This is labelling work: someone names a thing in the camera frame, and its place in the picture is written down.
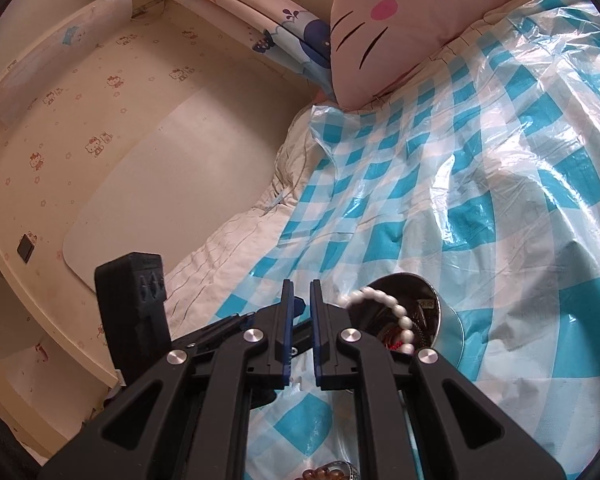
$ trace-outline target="pink cat pillow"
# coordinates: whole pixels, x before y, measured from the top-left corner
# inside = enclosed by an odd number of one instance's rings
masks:
[[[331,70],[340,106],[368,104],[404,73],[510,0],[334,0]]]

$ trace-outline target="plastic sheet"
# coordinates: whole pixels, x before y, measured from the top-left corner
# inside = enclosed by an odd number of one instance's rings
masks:
[[[315,107],[310,124],[326,157],[217,316],[271,304],[284,278],[305,296],[320,278],[335,302],[419,274],[461,317],[461,372],[575,478],[600,446],[595,7],[532,1],[379,110]],[[293,375],[310,381],[306,361]],[[292,479],[325,454],[353,457],[352,420],[346,396],[294,383],[252,416],[248,474]]]

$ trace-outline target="jewelry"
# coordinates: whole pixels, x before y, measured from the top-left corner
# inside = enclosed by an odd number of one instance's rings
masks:
[[[407,310],[398,304],[393,296],[389,296],[382,290],[376,290],[370,286],[364,286],[360,290],[352,290],[349,295],[343,294],[338,298],[338,305],[342,308],[349,308],[353,304],[361,303],[364,300],[377,301],[378,303],[387,306],[394,316],[398,319],[398,326],[402,329],[400,332],[400,341],[402,345],[398,351],[403,354],[413,355],[415,347],[413,346],[414,334],[411,330],[413,328],[413,321],[407,316]]]

